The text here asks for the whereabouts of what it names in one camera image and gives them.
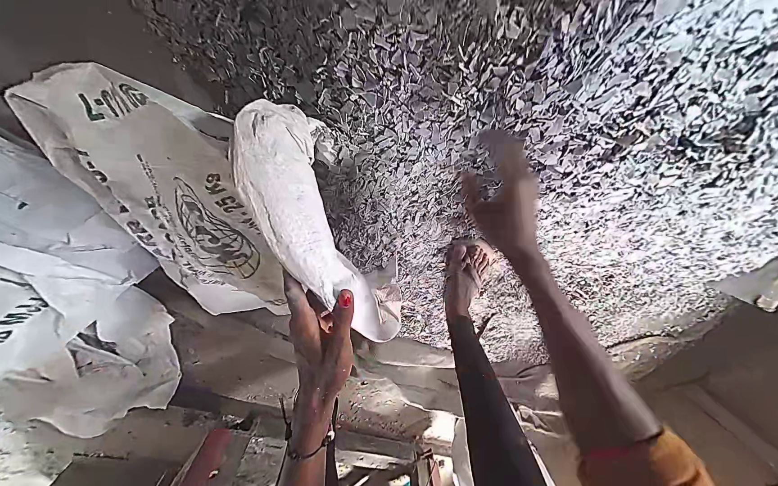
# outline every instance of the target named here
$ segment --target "black wristband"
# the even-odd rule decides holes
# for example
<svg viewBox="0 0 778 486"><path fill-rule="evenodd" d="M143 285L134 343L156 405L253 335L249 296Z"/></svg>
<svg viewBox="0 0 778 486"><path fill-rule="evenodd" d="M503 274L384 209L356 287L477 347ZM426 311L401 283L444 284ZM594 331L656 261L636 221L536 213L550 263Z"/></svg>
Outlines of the black wristband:
<svg viewBox="0 0 778 486"><path fill-rule="evenodd" d="M320 452L320 449L322 449L323 447L326 447L329 444L331 444L333 440L335 440L335 431L330 429L330 431L323 438L322 442L320 442L320 447L318 447L314 452L311 452L310 454L300 454L300 453L296 452L293 449L287 448L287 457L292 459L292 460L294 460L294 461L302 461L304 459L311 459L314 456L316 456L318 452Z"/></svg>
<svg viewBox="0 0 778 486"><path fill-rule="evenodd" d="M282 417L284 417L284 423L286 426L285 441L289 442L290 438L293 437L293 426L292 423L289 420L287 420L287 412L285 411L285 407L284 407L284 399L278 399L278 401L281 402L281 415ZM317 453L320 452L320 449L328 446L329 444L332 444L332 442L335 440L335 421L337 420L337 417L338 417L338 399L335 398L335 407L333 407L332 409L332 421L330 422L330 430L326 432L326 436L320 442L320 446L310 454L300 454L295 450L287 447L285 455L294 461L311 459L314 456L316 456Z"/></svg>

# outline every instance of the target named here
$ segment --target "hand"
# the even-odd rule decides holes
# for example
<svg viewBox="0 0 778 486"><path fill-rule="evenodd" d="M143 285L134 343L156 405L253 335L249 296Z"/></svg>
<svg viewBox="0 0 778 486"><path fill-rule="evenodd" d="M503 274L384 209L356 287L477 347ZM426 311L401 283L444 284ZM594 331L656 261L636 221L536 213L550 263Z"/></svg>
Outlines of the hand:
<svg viewBox="0 0 778 486"><path fill-rule="evenodd" d="M537 251L539 181L527 169L524 142L502 130L486 130L481 133L480 141L497 161L503 187L494 198L482 201L475 175L465 174L462 193L468 215L485 238L508 258L520 252Z"/></svg>
<svg viewBox="0 0 778 486"><path fill-rule="evenodd" d="M331 313L317 297L302 288L286 270L284 287L289 305L289 335L296 351L299 395L313 406L331 408L353 367L350 323L353 293L338 295Z"/></svg>

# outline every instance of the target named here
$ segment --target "concrete wall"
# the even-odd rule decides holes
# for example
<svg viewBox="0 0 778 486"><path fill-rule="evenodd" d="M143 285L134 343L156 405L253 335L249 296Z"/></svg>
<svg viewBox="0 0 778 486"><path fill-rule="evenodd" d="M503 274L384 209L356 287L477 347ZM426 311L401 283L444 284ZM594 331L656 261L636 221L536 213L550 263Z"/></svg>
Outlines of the concrete wall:
<svg viewBox="0 0 778 486"><path fill-rule="evenodd" d="M74 61L99 62L208 111L222 96L172 59L128 0L0 0L0 87Z"/></svg>

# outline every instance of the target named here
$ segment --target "orange sleeve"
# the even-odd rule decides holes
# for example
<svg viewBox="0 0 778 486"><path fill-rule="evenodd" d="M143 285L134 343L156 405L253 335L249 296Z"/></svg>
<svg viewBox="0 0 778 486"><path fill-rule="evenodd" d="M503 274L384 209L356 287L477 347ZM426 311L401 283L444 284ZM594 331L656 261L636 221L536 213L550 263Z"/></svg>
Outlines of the orange sleeve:
<svg viewBox="0 0 778 486"><path fill-rule="evenodd" d="M626 449L583 456L578 478L584 486L713 486L701 459L667 429L654 439Z"/></svg>

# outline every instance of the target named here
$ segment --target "wrist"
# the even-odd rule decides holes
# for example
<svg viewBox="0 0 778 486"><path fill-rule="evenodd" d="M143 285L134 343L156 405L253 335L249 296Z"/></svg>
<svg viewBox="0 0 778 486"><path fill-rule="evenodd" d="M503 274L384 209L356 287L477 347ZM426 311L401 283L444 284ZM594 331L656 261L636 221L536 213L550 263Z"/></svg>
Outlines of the wrist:
<svg viewBox="0 0 778 486"><path fill-rule="evenodd" d="M299 390L293 406L293 436L289 441L297 453L309 454L321 446L330 429L334 401L335 397L325 404L316 390Z"/></svg>
<svg viewBox="0 0 778 486"><path fill-rule="evenodd" d="M513 266L516 264L535 262L537 260L545 260L536 243L521 243L519 245L514 245L505 249L503 254L506 255L509 263L513 264Z"/></svg>

